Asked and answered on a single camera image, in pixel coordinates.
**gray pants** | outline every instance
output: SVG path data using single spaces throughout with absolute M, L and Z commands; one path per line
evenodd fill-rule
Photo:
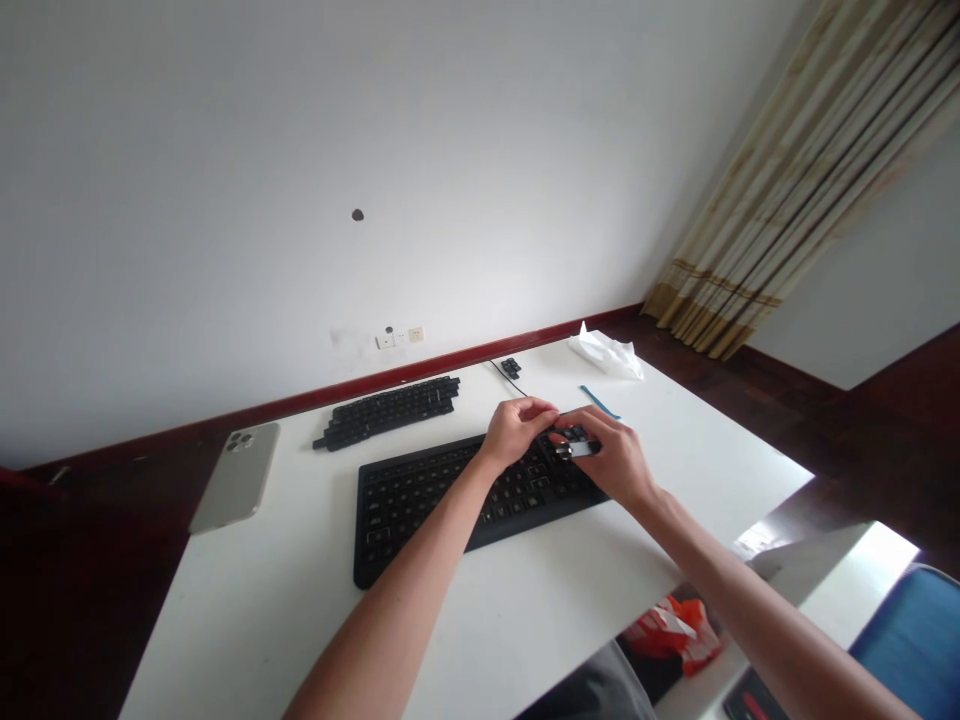
M 656 720 L 650 699 L 611 641 L 516 720 Z

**dark floor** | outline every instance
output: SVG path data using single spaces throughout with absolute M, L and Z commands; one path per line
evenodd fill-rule
M 756 353 L 708 360 L 650 318 L 603 329 L 816 473 L 742 539 L 745 554 L 878 519 L 960 576 L 960 461 L 909 422 Z M 6 716 L 117 717 L 224 439 L 74 477 L 58 504 L 2 498 Z

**person's left hand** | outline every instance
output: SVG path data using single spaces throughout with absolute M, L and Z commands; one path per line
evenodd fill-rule
M 488 457 L 499 467 L 506 468 L 519 460 L 534 438 L 559 417 L 560 411 L 556 406 L 540 398 L 505 400 L 493 413 L 487 437 L 478 455 Z

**curtain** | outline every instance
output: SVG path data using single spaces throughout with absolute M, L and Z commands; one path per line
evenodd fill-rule
M 643 312 L 729 358 L 960 115 L 958 85 L 960 3 L 826 0 Z

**blue chair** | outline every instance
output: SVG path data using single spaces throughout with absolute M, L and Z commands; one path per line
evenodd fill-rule
M 911 566 L 850 654 L 925 720 L 960 718 L 960 584 Z

